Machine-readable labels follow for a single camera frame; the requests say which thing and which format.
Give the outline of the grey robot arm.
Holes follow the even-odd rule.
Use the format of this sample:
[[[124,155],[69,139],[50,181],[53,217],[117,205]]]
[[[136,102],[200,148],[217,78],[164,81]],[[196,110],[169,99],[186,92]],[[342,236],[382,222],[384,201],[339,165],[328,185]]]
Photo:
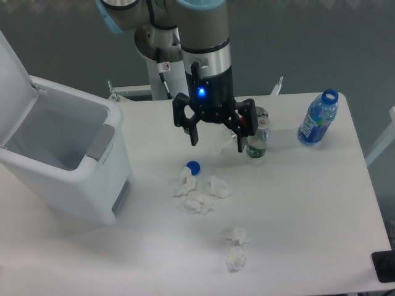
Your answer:
[[[237,102],[233,94],[230,32],[226,1],[97,1],[109,29],[134,29],[135,44],[145,57],[183,62],[186,94],[165,89],[173,120],[199,140],[197,123],[224,124],[237,136],[242,152],[257,131],[253,99]]]

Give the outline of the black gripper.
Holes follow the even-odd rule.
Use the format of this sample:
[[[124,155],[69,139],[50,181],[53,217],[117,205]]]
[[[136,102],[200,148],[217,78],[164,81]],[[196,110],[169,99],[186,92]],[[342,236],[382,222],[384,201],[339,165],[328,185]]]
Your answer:
[[[190,66],[191,73],[186,75],[189,97],[179,92],[172,102],[173,121],[176,127],[182,127],[189,135],[191,145],[199,140],[197,123],[224,124],[237,135],[238,152],[242,152],[249,136],[257,131],[257,113],[255,101],[248,98],[236,102],[233,95],[232,68],[219,75],[203,76],[199,62]],[[185,113],[189,106],[193,111],[191,118]]]

